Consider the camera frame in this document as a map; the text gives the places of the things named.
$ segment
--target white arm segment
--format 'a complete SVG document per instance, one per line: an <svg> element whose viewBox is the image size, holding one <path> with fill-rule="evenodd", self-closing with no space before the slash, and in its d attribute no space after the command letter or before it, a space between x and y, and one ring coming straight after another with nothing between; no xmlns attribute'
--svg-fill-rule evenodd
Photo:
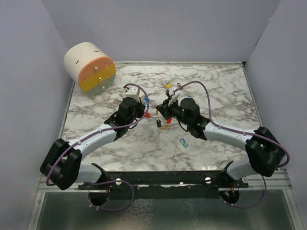
<svg viewBox="0 0 307 230"><path fill-rule="evenodd" d="M257 174L251 167L248 159L234 161L227 168L227 174L234 180L239 180L244 176Z"/></svg>
<svg viewBox="0 0 307 230"><path fill-rule="evenodd" d="M81 164L79 169L79 174L75 183L89 182L96 183L101 176L101 171L93 166Z"/></svg>
<svg viewBox="0 0 307 230"><path fill-rule="evenodd" d="M234 127L230 127L230 126L224 126L224 127L232 128L232 129L239 130L239 131L245 131L245 132L249 132L249 133L255 133L254 130L252 130L252 129L240 129L240 128L234 128ZM246 149L245 149L246 140L252 138L251 135L245 135L244 136L243 134L234 133L234 132L227 131L225 129L216 127L212 122L209 122L206 125L203 133L204 133L205 137L207 138L207 140L220 141L220 142L223 142L225 144L235 146L235 147L242 149L244 151L246 151Z"/></svg>
<svg viewBox="0 0 307 230"><path fill-rule="evenodd" d="M92 132L89 132L87 134L85 134L83 137L80 138L76 138L73 140L69 140L70 145L78 142L79 140L83 139L84 137L90 135L91 133L94 133L98 130L102 130L105 128L111 128L110 125L106 125L106 124L102 124L99 128L93 130ZM84 157L86 157L88 154L90 154L91 152L95 151L97 148L107 144L107 143L111 143L115 140L116 137L116 132L114 130L109 130L109 131L105 131L102 133L98 133L95 136L85 140L84 142L82 142L80 145L76 145L74 147L75 150L80 150L82 153L82 159L84 159Z"/></svg>

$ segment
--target metal frame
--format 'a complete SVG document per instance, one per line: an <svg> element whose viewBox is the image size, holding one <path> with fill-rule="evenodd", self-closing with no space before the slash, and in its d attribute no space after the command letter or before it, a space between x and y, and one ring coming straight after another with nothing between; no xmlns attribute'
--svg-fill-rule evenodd
<svg viewBox="0 0 307 230"><path fill-rule="evenodd" d="M246 71L244 68L244 65L242 64L242 62L145 62L145 61L136 61L136 62L116 62L117 65L125 65L125 64L135 64L135 65L239 65L242 67L242 70L244 72L247 84L248 84L248 88L250 90L251 93L251 97L253 100L253 103L255 105L256 108L256 112L259 118L259 122L261 125L263 125L262 122L262 115L260 112L260 109L258 107L258 104L255 100L254 97L254 93L253 90L250 86L250 83L248 81L247 75L246 75ZM61 123L61 128L60 128L60 132L59 132L59 138L62 135L63 132L63 128L65 125L65 121L66 121L66 116L67 116L67 111L69 109L69 105L71 102L71 98L72 98L72 92L73 92L73 88L74 88L74 83L71 86L71 91L70 91L70 97L68 99L66 108L65 108L65 114L63 116L63 120ZM251 175L248 176L248 184L249 187L248 188L240 188L239 190L262 190L264 188L264 184L263 184L263 180L262 177L260 175ZM294 224L294 227L296 230L304 230L304 226L303 226L303 222L301 220L301 217L299 215L294 197L293 197L293 193L292 193L292 185L288 176L288 173L286 170L284 171L277 171L273 174L272 177L268 177L265 178L266 179L266 183L267 183L267 188L268 189L283 189L283 193L286 199L286 203L288 205L289 208L289 212ZM37 229L37 225L38 225L38 221L39 221L39 216L40 216L40 212L43 206L43 201L45 198L45 193L52 193L52 192L99 192L99 193L103 193L106 192L105 190L79 190L78 186L79 184L73 184L69 189L62 191L57 187L48 187L45 184L46 178L44 176L41 176L40 178L40 182L39 182L39 186L37 189L37 194L36 194L36 198L35 198L35 204L33 207L33 211L31 214L31 218L30 218L30 222L28 225L28 230L36 230ZM229 190L229 188L220 188L219 191L226 191Z"/></svg>

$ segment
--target glass panel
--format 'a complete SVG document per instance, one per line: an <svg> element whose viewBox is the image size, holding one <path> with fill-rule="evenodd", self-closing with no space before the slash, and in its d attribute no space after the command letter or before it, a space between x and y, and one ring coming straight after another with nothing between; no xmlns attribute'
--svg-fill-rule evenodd
<svg viewBox="0 0 307 230"><path fill-rule="evenodd" d="M257 202L262 191L242 191L238 204ZM118 206L126 201L112 201ZM135 200L121 212L89 208L87 193L47 193L39 230L294 230L283 191L270 190L256 208L238 209L222 200Z"/></svg>

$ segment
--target wire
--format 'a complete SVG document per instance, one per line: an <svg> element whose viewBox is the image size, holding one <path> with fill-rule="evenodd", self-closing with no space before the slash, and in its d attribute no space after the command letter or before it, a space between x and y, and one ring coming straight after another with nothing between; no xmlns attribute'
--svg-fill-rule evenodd
<svg viewBox="0 0 307 230"><path fill-rule="evenodd" d="M120 208L100 207L100 206L93 205L90 196L88 196L88 201L91 204L90 207L94 206L97 209L101 209L101 210L105 210L105 211L122 211L122 210L127 209L130 205L132 205L133 200L134 200L134 190L133 190L132 185L130 185L127 181L120 181L120 180L116 181L116 180L114 180L114 181L106 181L106 182L101 182L101 183L90 183L90 185L94 185L94 186L95 185L104 185L104 184L111 184L111 183L115 183L115 182L123 182L124 184L127 184L130 187L131 192L132 192L132 196L131 196L131 200L130 200L129 204L127 204L125 207L120 207Z"/></svg>
<svg viewBox="0 0 307 230"><path fill-rule="evenodd" d="M263 176L261 176L262 179L263 179L263 183L264 183L264 192L263 192L263 195L262 195L262 198L255 204L253 205L250 205L250 206L238 206L238 205L234 205L234 204L230 204L226 201L224 201L224 203L228 206L231 206L231 207L236 207L236 208L241 208L241 209L247 209L247 208L252 208L252 207L256 207L257 205L261 204L263 201L264 201L264 198L267 196L267 183L265 182L265 179Z"/></svg>
<svg viewBox="0 0 307 230"><path fill-rule="evenodd" d="M138 88L139 88L140 90L142 90L142 92L145 94L145 97L148 98L147 93L145 92L145 90L144 90L141 86L136 85L136 84L133 84L133 83L129 83L129 84L126 84L126 85L124 86L124 88L126 88L128 85L132 85L132 86L138 87ZM49 180L50 180L50 178L51 178L51 175L52 175L54 169L56 168L56 166L58 165L58 163L61 161L61 159L62 159L62 158L63 158L73 147L75 147L75 146L78 145L79 143L82 143L82 142L84 142L85 140L87 140L87 139L89 139L89 138L95 136L96 134L99 134L99 133L102 133L102 132L105 132L105 131L109 131L109 130L115 130L115 129L120 129L120 128L126 128L126 127L130 127L130 126L136 125L137 123L139 123L140 121L143 120L143 118L145 117L145 115L146 115L146 113L148 112L148 110L149 110L149 103L147 103L146 111L144 112L143 116L142 116L139 120L137 120L137 121L135 121L135 122L132 122L131 124L124 125L124 126L110 127L110 128L105 128L105 129L102 129L102 130L98 130L98 131L96 131L96 132L94 132L94 133L91 133L91 134L89 134L88 136L82 138L80 141L78 141L78 142L76 142L76 143L70 145L70 146L59 156L59 158L56 160L56 162L55 162L55 163L53 164L53 166L51 167L51 169L50 169L50 171L49 171L49 173L48 173L48 175L47 175L46 185L47 185L47 186L54 186L54 185L55 185L55 184L49 183Z"/></svg>
<svg viewBox="0 0 307 230"><path fill-rule="evenodd" d="M183 131L185 131L185 132L187 132L188 131L188 128L187 129L184 129L183 127L182 127L182 125L181 125L181 123L180 123L180 121L178 120L178 124L179 124L179 126L183 129Z"/></svg>
<svg viewBox="0 0 307 230"><path fill-rule="evenodd" d="M242 131L235 130L235 129L232 129L232 128L220 126L219 124L215 123L215 122L213 121L212 115L211 115L212 112L211 112L211 104L210 104L209 92L208 92L206 86L205 86L203 83L201 83L200 81L198 81L198 80L190 81L189 83L184 84L184 85L182 85L181 87L175 89L175 90L174 90L174 93L177 92L178 90L183 89L184 87L186 87L187 85L190 85L190 84L192 84L192 83L198 83L198 84L202 85L202 87L203 87L203 88L205 89L205 91L206 91L207 99L208 99L209 119L210 119L210 121L212 122L212 124L214 124L216 127L219 127L219 128L221 128L221 129L224 129L224 130L227 130L227 131L231 131L231 132L234 132L234 133L239 133L239 134L243 134L243 135L255 136L255 137L261 138L261 139L263 139L263 140L266 140L266 141L268 141L268 142L270 142L270 143L276 145L277 147L281 148L281 149L283 150L283 152L285 153L285 155L287 156L287 160L285 161L285 163L283 163L283 164L281 164L281 165L278 165L278 167L284 167L284 166L286 166L286 165L289 163L289 161L290 161L290 154L288 153L288 151L287 151L283 146L281 146L281 144L277 143L276 141L273 141L273 140L271 140L271 139L269 139L269 138L266 138L266 137L261 136L261 135L256 134L256 133L242 132Z"/></svg>

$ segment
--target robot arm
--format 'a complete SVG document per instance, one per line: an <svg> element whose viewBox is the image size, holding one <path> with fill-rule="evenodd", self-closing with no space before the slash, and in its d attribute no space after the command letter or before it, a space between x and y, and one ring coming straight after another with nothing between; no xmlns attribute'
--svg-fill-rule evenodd
<svg viewBox="0 0 307 230"><path fill-rule="evenodd" d="M94 164L81 165L81 160L97 148L126 134L128 125L136 118L142 117L144 110L145 106L141 103L140 90L137 87L130 87L126 92L126 97L120 103L118 111L99 128L73 140L64 141L61 138L56 140L40 167L41 173L48 176L58 158L64 151L69 150L55 166L50 180L61 190L69 188L74 182L97 182L103 173L102 169Z"/></svg>
<svg viewBox="0 0 307 230"><path fill-rule="evenodd" d="M284 152L269 141L245 134L257 134L277 142L267 128L260 126L257 130L244 130L213 123L200 114L200 107L193 98L184 98L179 105L180 91L175 89L176 87L172 86L166 90L168 98L156 107L166 120L171 117L177 119L179 124L183 123L187 126L186 131L195 138L220 141L246 151L249 160L229 163L221 173L223 179L232 182L243 176L256 173L263 176L272 176L283 159Z"/></svg>

